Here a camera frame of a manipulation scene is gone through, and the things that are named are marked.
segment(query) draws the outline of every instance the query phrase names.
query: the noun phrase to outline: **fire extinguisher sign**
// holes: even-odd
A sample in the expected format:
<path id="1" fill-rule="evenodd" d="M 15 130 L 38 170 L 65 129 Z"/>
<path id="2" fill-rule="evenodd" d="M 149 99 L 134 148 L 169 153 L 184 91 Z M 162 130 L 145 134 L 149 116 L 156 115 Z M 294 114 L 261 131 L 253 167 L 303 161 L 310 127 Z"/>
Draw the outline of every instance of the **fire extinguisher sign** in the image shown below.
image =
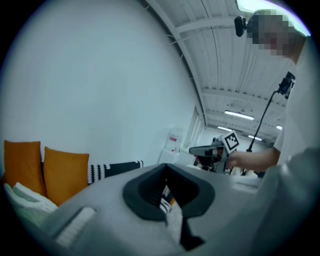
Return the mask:
<path id="1" fill-rule="evenodd" d="M 177 138 L 175 138 L 175 137 L 172 137 L 172 136 L 170 136 L 170 138 L 169 138 L 171 141 L 173 141 L 173 142 L 176 142 L 177 141 Z"/>

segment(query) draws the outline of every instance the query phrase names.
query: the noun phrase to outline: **white shirt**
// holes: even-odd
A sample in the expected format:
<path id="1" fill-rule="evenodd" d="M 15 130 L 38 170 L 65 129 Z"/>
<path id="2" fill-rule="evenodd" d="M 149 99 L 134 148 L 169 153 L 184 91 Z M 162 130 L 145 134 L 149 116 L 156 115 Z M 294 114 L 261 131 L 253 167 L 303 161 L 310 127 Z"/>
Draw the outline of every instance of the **white shirt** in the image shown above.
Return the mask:
<path id="1" fill-rule="evenodd" d="M 278 165 L 306 148 L 320 147 L 320 57 L 310 36 L 293 75 L 295 84 L 287 101 L 285 124 L 274 143 L 281 152 Z"/>

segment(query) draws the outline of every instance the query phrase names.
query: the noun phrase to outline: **white pillow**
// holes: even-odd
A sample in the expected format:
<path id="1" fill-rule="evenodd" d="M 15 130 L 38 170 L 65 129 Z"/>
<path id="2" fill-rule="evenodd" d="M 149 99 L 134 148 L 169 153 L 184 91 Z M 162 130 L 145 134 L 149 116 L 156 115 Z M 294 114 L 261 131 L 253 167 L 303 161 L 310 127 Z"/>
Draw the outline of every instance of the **white pillow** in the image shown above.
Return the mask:
<path id="1" fill-rule="evenodd" d="M 43 202 L 43 203 L 47 204 L 48 206 L 51 206 L 53 209 L 57 208 L 57 206 L 52 201 L 50 201 L 48 198 L 46 198 L 43 195 L 40 195 L 39 193 L 32 191 L 31 189 L 22 185 L 20 182 L 17 182 L 14 185 L 14 187 L 12 188 L 12 190 L 17 196 L 19 196 L 29 202 L 34 202 L 34 203 L 35 202 Z"/>
<path id="2" fill-rule="evenodd" d="M 14 193 L 9 184 L 4 184 L 4 190 L 8 200 L 12 204 L 15 213 L 20 217 L 29 220 L 36 226 L 40 227 L 47 216 L 58 207 L 53 207 L 47 202 L 31 202 Z"/>

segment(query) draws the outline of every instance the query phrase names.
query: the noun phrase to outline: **white cabinet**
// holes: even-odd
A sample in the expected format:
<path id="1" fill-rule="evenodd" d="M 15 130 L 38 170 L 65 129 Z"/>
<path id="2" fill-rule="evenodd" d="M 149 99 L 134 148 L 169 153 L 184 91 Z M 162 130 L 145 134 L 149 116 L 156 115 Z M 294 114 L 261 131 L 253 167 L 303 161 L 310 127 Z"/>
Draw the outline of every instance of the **white cabinet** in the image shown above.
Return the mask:
<path id="1" fill-rule="evenodd" d="M 189 149 L 182 148 L 180 150 L 180 157 L 177 164 L 183 165 L 183 166 L 193 165 L 195 160 L 196 160 L 196 157 L 193 154 L 189 153 Z"/>
<path id="2" fill-rule="evenodd" d="M 158 164 L 177 164 L 179 157 L 180 153 L 163 149 Z"/>

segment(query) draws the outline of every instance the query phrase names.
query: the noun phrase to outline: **white cloth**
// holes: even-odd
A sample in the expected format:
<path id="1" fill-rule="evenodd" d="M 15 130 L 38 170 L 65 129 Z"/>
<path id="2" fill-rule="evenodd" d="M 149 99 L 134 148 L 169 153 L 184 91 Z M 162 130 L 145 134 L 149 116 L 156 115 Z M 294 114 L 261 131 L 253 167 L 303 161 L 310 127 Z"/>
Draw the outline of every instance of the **white cloth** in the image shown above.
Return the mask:
<path id="1" fill-rule="evenodd" d="M 50 201 L 43 195 L 39 193 L 33 192 L 31 189 L 27 188 L 26 186 L 22 185 L 20 182 L 17 182 L 13 188 L 13 192 L 18 196 L 21 197 L 29 202 L 42 202 L 50 207 L 52 210 L 57 208 L 57 205 Z"/>
<path id="2" fill-rule="evenodd" d="M 193 169 L 202 170 L 200 167 L 195 166 L 195 165 L 193 165 L 193 164 L 187 164 L 186 166 L 187 166 L 187 167 L 190 167 L 190 168 L 193 168 Z"/>
<path id="3" fill-rule="evenodd" d="M 231 175 L 231 176 L 233 176 L 233 175 L 235 175 L 235 176 L 241 176 L 241 173 L 242 173 L 242 172 L 241 172 L 241 168 L 240 168 L 240 167 L 233 167 L 230 175 Z"/>
<path id="4" fill-rule="evenodd" d="M 320 56 L 315 42 L 307 37 L 299 56 L 295 84 L 290 92 L 285 124 L 274 147 L 281 152 L 278 165 L 306 148 L 320 146 Z"/>
<path id="5" fill-rule="evenodd" d="M 48 202 L 48 199 L 45 197 L 45 200 L 28 201 L 15 194 L 14 190 L 7 183 L 4 184 L 4 190 L 17 216 L 27 219 L 38 227 L 41 226 L 50 213 L 58 208 L 53 202 Z"/>

